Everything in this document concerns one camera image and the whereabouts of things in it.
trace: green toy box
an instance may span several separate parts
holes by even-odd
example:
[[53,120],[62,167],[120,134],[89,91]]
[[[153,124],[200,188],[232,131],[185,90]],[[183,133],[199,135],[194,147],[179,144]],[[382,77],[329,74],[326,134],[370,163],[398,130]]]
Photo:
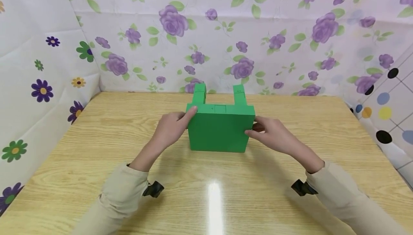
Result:
[[188,124],[191,150],[244,153],[248,136],[244,131],[252,128],[255,110],[247,105],[244,86],[235,85],[234,104],[205,104],[207,89],[204,83],[195,85],[192,103],[198,111]]

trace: table surface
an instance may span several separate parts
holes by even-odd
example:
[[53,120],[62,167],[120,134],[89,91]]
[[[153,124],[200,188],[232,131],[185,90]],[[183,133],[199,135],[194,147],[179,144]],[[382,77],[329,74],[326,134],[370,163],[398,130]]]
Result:
[[[3,217],[3,234],[69,234],[121,162],[150,139],[163,113],[184,110],[190,94],[101,93],[87,105]],[[208,103],[233,103],[208,94]],[[280,119],[324,160],[348,171],[361,189],[413,232],[413,193],[337,97],[247,95],[261,116]],[[145,197],[119,234],[347,235],[315,196],[290,157],[250,140],[245,153],[190,151],[187,132],[155,162],[149,181],[165,187]]]

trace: yellow dot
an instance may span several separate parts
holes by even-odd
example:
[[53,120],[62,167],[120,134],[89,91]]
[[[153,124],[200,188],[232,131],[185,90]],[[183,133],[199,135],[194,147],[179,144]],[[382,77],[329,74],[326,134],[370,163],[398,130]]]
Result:
[[391,108],[390,107],[382,107],[379,110],[379,117],[381,119],[389,119],[391,118]]

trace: black dot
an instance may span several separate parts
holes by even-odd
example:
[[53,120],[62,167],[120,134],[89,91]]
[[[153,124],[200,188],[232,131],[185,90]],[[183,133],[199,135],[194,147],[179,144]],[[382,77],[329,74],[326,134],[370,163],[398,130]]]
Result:
[[392,79],[397,77],[397,74],[399,74],[399,69],[398,68],[392,68],[389,73],[388,73],[388,78]]
[[384,130],[379,130],[376,132],[376,138],[377,140],[382,143],[382,144],[388,144],[393,141],[391,135],[389,132],[386,132]]

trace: blue dot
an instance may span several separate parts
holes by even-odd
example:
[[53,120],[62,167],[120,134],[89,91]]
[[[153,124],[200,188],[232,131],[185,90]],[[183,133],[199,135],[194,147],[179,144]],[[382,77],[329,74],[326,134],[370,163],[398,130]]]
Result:
[[389,102],[390,95],[389,93],[381,93],[377,96],[377,103],[380,105],[386,104]]

